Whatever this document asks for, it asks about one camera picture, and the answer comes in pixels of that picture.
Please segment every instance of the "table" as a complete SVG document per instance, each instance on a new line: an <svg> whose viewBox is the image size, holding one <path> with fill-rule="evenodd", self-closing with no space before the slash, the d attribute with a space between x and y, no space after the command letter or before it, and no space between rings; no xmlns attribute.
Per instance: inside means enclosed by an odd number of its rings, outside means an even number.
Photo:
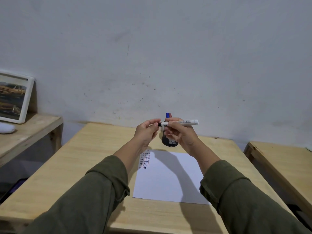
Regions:
<svg viewBox="0 0 312 234"><path fill-rule="evenodd" d="M0 206L0 219L30 223L47 211L88 169L128 142L134 132L135 128L88 123ZM184 152L180 145L173 148L163 145L159 135L149 149ZM200 139L289 211L232 140L202 136ZM138 160L129 175L131 191L137 167ZM133 198L132 194L113 212L108 226L111 231L122 232L227 233L211 205L144 200Z"/></svg>
<svg viewBox="0 0 312 234"><path fill-rule="evenodd" d="M17 129L16 132L0 134L0 167L49 133L54 152L61 147L63 126L61 117L27 114L24 124L13 125Z"/></svg>
<svg viewBox="0 0 312 234"><path fill-rule="evenodd" d="M306 148L251 141L244 154L256 159L312 218L312 152Z"/></svg>

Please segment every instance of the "computer mouse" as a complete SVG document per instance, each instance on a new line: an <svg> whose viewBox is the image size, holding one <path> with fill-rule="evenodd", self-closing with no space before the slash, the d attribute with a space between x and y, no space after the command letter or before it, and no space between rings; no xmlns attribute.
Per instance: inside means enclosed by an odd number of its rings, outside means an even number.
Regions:
<svg viewBox="0 0 312 234"><path fill-rule="evenodd" d="M10 134L15 131L15 126L0 122L0 134Z"/></svg>

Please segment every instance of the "picture frame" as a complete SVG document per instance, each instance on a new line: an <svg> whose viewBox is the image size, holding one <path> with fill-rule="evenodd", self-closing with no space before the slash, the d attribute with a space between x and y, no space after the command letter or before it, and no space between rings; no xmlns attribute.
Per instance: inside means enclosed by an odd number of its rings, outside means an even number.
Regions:
<svg viewBox="0 0 312 234"><path fill-rule="evenodd" d="M0 70L0 120L25 122L35 79Z"/></svg>

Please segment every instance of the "green sleeve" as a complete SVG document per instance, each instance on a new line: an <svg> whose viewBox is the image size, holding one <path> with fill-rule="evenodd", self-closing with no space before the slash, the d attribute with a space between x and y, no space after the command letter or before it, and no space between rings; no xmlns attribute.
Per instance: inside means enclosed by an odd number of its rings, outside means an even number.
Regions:
<svg viewBox="0 0 312 234"><path fill-rule="evenodd" d="M117 205L130 194L127 170L116 156L90 169L23 234L103 233Z"/></svg>
<svg viewBox="0 0 312 234"><path fill-rule="evenodd" d="M221 216L229 233L311 232L228 162L214 163L205 173L201 194Z"/></svg>

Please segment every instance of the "left hand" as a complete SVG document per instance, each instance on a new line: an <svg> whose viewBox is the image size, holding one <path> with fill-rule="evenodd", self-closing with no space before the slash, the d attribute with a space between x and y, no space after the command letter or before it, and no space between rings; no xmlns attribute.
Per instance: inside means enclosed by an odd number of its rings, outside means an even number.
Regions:
<svg viewBox="0 0 312 234"><path fill-rule="evenodd" d="M143 153L149 143L156 137L160 120L160 118L150 119L137 126L133 139L141 146L140 153Z"/></svg>

